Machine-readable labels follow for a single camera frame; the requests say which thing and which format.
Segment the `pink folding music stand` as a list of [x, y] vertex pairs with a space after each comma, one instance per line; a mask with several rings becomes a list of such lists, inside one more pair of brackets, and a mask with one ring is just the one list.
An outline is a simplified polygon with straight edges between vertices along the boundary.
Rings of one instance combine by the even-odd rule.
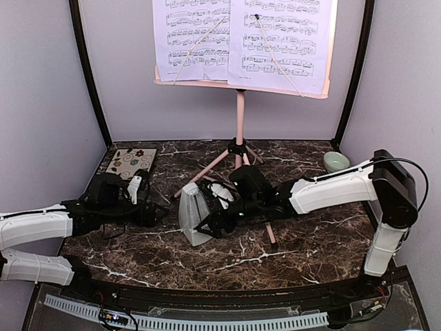
[[[246, 163], [248, 163], [250, 156], [252, 156], [252, 150], [246, 145], [243, 133], [244, 133], [244, 118], [245, 118], [245, 93], [248, 90], [253, 90], [250, 88], [242, 87], [242, 86], [235, 86], [228, 84], [226, 81], [208, 81], [208, 80], [202, 80], [202, 81], [177, 81], [177, 82], [170, 82], [170, 81], [161, 81], [161, 78], [159, 77], [158, 68], [156, 66], [156, 82], [158, 84], [162, 85], [178, 85], [178, 86], [200, 86], [200, 87], [213, 87], [213, 88], [231, 88], [236, 91], [237, 95], [237, 129], [236, 129], [236, 138], [232, 141], [232, 145], [227, 149], [228, 154], [234, 154], [236, 157], [236, 165], [242, 166]], [[253, 90], [253, 91], [259, 91], [259, 92], [272, 92], [272, 93], [278, 93], [278, 94], [287, 94], [282, 93], [279, 90]], [[325, 99], [325, 98], [316, 98], [311, 96], [300, 96], [300, 97], [308, 97], [313, 99]]]

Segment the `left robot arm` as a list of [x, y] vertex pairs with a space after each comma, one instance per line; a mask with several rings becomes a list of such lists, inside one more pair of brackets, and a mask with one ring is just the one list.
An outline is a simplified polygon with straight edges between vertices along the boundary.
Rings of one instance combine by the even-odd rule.
[[78, 199], [1, 214], [1, 280], [70, 286], [83, 301], [92, 300], [97, 286], [90, 280], [89, 267], [78, 257], [51, 257], [21, 252], [16, 247], [44, 239], [81, 237], [107, 224], [152, 228], [167, 215], [167, 209], [149, 201], [149, 195], [147, 170], [136, 171], [130, 180], [103, 173], [92, 177]]

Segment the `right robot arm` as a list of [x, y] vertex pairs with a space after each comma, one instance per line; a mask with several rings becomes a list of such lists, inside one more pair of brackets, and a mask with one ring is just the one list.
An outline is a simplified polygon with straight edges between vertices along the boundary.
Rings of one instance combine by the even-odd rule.
[[417, 200], [415, 179], [401, 165], [403, 162], [403, 158], [381, 149], [371, 159], [345, 170], [277, 186], [272, 186], [256, 166], [243, 165], [229, 176], [239, 199], [211, 212], [195, 229], [219, 239], [224, 232], [232, 232], [239, 221], [255, 217], [293, 219], [335, 205], [378, 201], [382, 219], [365, 258], [364, 274], [351, 285], [356, 298], [366, 299], [377, 290], [377, 277], [386, 272], [423, 206]]

